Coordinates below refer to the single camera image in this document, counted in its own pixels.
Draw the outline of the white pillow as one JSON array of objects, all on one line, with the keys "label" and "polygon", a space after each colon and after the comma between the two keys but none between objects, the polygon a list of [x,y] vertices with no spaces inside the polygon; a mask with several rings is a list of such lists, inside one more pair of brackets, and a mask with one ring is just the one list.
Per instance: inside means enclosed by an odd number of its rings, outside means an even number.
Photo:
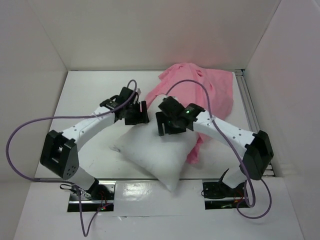
[{"label": "white pillow", "polygon": [[170,192],[177,188],[187,156],[196,146],[198,134],[186,131],[159,136],[157,121],[131,127],[110,149],[142,167]]}]

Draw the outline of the pink pillowcase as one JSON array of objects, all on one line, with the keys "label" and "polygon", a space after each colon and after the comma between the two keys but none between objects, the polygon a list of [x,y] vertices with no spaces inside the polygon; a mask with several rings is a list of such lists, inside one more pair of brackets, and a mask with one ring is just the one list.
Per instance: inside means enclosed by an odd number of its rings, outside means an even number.
[{"label": "pink pillowcase", "polygon": [[160,83],[145,97],[147,107],[159,95],[169,93],[185,107],[196,104],[225,120],[233,108],[233,74],[193,63],[176,63],[161,73]]}]

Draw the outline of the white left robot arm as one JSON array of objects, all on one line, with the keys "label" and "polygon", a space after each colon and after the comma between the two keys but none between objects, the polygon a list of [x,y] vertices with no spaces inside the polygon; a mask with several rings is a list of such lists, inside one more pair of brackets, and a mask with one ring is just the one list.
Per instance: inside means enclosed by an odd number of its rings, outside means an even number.
[{"label": "white left robot arm", "polygon": [[78,152],[99,132],[119,120],[124,120],[127,126],[149,123],[147,103],[139,100],[136,90],[123,87],[120,94],[101,102],[89,118],[61,132],[51,130],[45,137],[41,165],[73,183],[88,200],[109,197],[108,188],[80,166]]}]

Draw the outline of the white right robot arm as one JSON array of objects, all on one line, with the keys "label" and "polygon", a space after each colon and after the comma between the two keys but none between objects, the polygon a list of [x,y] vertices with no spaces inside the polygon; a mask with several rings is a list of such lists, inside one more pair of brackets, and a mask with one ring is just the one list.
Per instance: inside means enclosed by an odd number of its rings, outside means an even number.
[{"label": "white right robot arm", "polygon": [[255,133],[241,129],[210,115],[208,110],[194,103],[184,107],[172,96],[165,97],[158,108],[160,111],[156,113],[156,118],[160,136],[190,130],[235,151],[240,164],[222,175],[218,190],[223,196],[230,196],[245,181],[260,180],[274,157],[270,138],[262,130]]}]

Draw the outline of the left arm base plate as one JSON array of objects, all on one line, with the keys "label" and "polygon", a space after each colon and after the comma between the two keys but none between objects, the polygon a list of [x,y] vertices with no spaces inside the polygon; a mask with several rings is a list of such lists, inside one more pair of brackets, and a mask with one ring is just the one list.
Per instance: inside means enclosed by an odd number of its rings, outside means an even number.
[{"label": "left arm base plate", "polygon": [[[103,193],[101,190],[96,196],[92,197],[88,193],[81,190],[81,205],[83,212],[96,212],[98,208],[101,208],[101,212],[113,212],[114,211],[114,198],[115,198],[115,181],[101,181],[109,193]],[[79,197],[74,188],[66,186],[65,190],[69,190],[69,200],[67,204],[68,213],[78,213],[79,207]]]}]

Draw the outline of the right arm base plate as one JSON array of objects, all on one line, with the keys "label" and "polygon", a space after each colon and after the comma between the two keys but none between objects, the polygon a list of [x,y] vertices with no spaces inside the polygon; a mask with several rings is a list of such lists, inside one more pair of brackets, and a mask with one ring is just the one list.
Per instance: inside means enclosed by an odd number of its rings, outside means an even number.
[{"label": "right arm base plate", "polygon": [[206,210],[249,208],[244,198],[244,183],[229,188],[219,181],[203,181],[201,196]]}]

